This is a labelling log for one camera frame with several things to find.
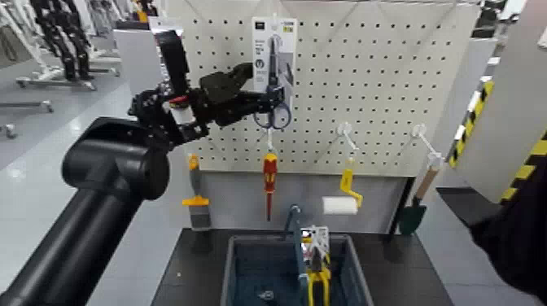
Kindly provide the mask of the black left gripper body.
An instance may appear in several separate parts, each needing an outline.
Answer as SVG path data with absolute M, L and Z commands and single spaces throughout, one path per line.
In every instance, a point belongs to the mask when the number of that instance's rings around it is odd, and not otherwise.
M 197 98 L 191 91 L 176 94 L 170 81 L 162 81 L 153 90 L 136 94 L 128 114 L 138 119 L 159 146 L 174 148 L 209 135 L 208 122 L 200 119 L 192 108 L 195 102 Z M 178 123 L 172 105 L 179 111 L 191 111 L 190 119 Z

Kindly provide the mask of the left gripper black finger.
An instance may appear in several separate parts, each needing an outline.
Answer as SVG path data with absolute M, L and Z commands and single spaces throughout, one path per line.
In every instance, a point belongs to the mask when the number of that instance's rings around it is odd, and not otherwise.
M 214 106 L 212 121 L 219 126 L 228 126 L 252 116 L 260 127 L 285 127 L 286 121 L 277 119 L 278 111 L 286 112 L 282 89 L 266 93 L 242 91 L 234 98 Z
M 224 103 L 234 98 L 252 78 L 252 63 L 240 63 L 229 72 L 214 72 L 202 76 L 199 79 L 199 87 L 210 102 Z

